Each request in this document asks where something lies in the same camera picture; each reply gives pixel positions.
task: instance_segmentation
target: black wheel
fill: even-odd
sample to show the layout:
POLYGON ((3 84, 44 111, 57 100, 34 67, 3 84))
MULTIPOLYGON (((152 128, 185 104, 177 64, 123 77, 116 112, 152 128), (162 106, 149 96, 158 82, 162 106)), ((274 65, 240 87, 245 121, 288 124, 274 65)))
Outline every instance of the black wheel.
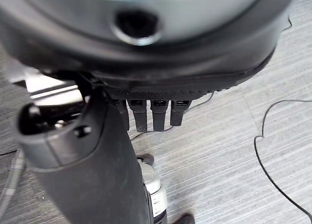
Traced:
POLYGON ((184 214, 179 220, 174 224, 195 224, 195 219, 191 214, 184 214))
POLYGON ((146 163, 150 166, 154 164, 154 157, 150 154, 142 154, 142 155, 137 155, 137 159, 140 159, 143 163, 146 163))

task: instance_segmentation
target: gray carpet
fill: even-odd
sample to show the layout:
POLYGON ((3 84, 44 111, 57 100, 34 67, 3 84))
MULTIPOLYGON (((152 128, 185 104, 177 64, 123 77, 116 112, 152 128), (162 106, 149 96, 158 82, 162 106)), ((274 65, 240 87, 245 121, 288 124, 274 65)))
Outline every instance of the gray carpet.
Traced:
MULTIPOLYGON (((282 34, 272 61, 253 79, 216 93, 211 102, 189 112, 182 127, 133 141, 136 152, 155 156, 155 169, 168 192, 169 221, 188 211, 197 224, 310 223, 265 177, 255 157, 253 137, 260 133, 263 114, 272 103, 312 99, 311 13, 312 0, 296 1, 291 12, 293 28, 282 34)), ((0 100, 3 153, 16 147, 11 121, 28 97, 0 76, 0 100)), ((266 138, 258 146, 277 183, 312 212, 311 129, 312 104, 280 104, 270 112, 266 138)), ((136 134, 131 116, 129 135, 136 134)), ((0 159, 0 188, 12 157, 0 159)), ((44 223, 67 221, 27 171, 3 224, 44 223)))

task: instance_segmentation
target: black plastic casing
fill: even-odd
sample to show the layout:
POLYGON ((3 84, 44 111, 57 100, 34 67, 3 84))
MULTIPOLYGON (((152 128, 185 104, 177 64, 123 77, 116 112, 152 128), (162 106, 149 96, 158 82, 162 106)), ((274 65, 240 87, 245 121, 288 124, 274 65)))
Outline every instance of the black plastic casing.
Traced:
POLYGON ((151 224, 150 196, 116 107, 97 90, 75 123, 36 134, 25 107, 15 125, 29 168, 73 224, 151 224), (79 126, 91 127, 77 137, 79 126))
POLYGON ((265 66, 291 2, 258 0, 206 35, 137 47, 76 32, 27 0, 0 0, 0 38, 12 56, 44 73, 92 73, 113 99, 193 100, 236 86, 265 66))

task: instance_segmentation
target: gray hose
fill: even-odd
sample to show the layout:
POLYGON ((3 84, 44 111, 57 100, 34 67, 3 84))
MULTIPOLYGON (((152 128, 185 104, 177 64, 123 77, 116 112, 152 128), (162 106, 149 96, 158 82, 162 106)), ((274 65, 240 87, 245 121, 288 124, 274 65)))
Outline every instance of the gray hose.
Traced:
POLYGON ((5 182, 0 196, 0 223, 12 205, 15 193, 19 188, 20 181, 25 171, 25 158, 22 150, 18 150, 12 160, 9 176, 5 182))

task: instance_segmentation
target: black cable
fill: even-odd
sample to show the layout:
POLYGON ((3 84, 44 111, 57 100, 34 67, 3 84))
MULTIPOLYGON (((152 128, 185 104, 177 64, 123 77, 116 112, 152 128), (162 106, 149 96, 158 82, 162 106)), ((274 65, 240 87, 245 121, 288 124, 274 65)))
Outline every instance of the black cable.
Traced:
POLYGON ((285 28, 285 29, 283 30, 283 32, 286 31, 286 30, 288 30, 288 29, 291 29, 291 28, 293 27, 293 24, 292 24, 292 20, 291 20, 290 15, 288 15, 288 22, 289 22, 290 26, 287 27, 287 28, 285 28))
POLYGON ((264 173, 266 174, 266 176, 268 177, 268 179, 270 180, 270 182, 274 185, 274 187, 275 187, 287 200, 289 200, 294 206, 296 206, 296 207, 297 207, 298 209, 300 209, 303 213, 305 213, 305 214, 309 217, 309 219, 310 219, 310 221, 311 221, 311 224, 312 224, 312 215, 311 215, 311 213, 309 213, 307 210, 305 210, 303 207, 301 207, 301 206, 298 205, 295 201, 293 201, 288 195, 286 195, 285 192, 283 192, 282 189, 279 188, 279 186, 276 184, 276 182, 274 182, 274 180, 272 179, 272 177, 269 175, 269 173, 268 173, 267 170, 265 169, 265 167, 264 167, 264 165, 263 165, 263 163, 262 163, 262 161, 261 161, 261 158, 260 158, 260 156, 259 156, 258 149, 257 149, 257 139, 258 139, 258 138, 263 138, 263 139, 265 138, 265 136, 264 136, 264 126, 265 126, 265 120, 266 120, 266 118, 267 118, 268 113, 270 112, 270 110, 271 110, 274 106, 276 106, 276 105, 278 105, 278 104, 280 104, 280 103, 283 103, 283 102, 305 102, 305 103, 307 103, 307 102, 312 102, 312 100, 282 100, 282 101, 278 101, 278 102, 275 102, 274 104, 272 104, 272 105, 267 109, 267 111, 266 111, 265 114, 264 114, 263 121, 262 121, 262 134, 256 136, 256 137, 254 138, 254 140, 253 140, 254 150, 255 150, 255 153, 256 153, 258 162, 259 162, 259 164, 261 165, 262 170, 264 171, 264 173))
MULTIPOLYGON (((208 100, 206 100, 206 101, 204 101, 204 102, 202 102, 202 103, 200 103, 200 104, 198 104, 198 105, 195 105, 195 106, 189 108, 188 110, 186 110, 186 111, 184 112, 184 114, 186 114, 188 111, 193 110, 194 108, 197 108, 197 107, 199 107, 199 106, 201 106, 201 105, 206 104, 207 102, 209 102, 209 101, 212 99, 213 96, 214 96, 214 92, 211 94, 211 96, 208 98, 208 100)), ((160 131, 160 132, 170 131, 172 128, 174 128, 174 126, 171 126, 171 127, 169 127, 168 129, 165 129, 165 130, 160 131)), ((136 135, 135 137, 131 138, 130 140, 133 141, 133 140, 139 138, 139 137, 142 136, 142 135, 145 135, 145 134, 148 134, 148 133, 153 133, 153 132, 159 132, 159 131, 146 131, 146 132, 142 132, 142 133, 136 135)))
POLYGON ((17 149, 16 149, 16 150, 13 150, 13 151, 10 151, 10 152, 6 152, 6 153, 3 153, 3 154, 0 154, 0 156, 9 155, 9 154, 15 153, 15 152, 17 152, 17 149))
POLYGON ((286 31, 286 30, 288 30, 288 29, 291 29, 291 28, 293 27, 293 24, 292 24, 292 20, 291 20, 291 16, 290 16, 290 15, 288 15, 288 22, 289 22, 290 26, 287 27, 287 28, 285 28, 282 32, 284 32, 284 31, 286 31))
POLYGON ((187 109, 187 110, 184 112, 184 114, 186 114, 188 111, 191 111, 191 110, 193 110, 193 109, 195 109, 195 108, 197 108, 197 107, 199 107, 199 106, 201 106, 201 105, 206 104, 207 102, 209 102, 209 101, 212 99, 213 96, 214 96, 214 92, 210 95, 210 97, 209 97, 208 100, 206 100, 206 101, 204 101, 204 102, 202 102, 202 103, 200 103, 200 104, 198 104, 198 105, 195 105, 195 106, 193 106, 193 107, 187 109))

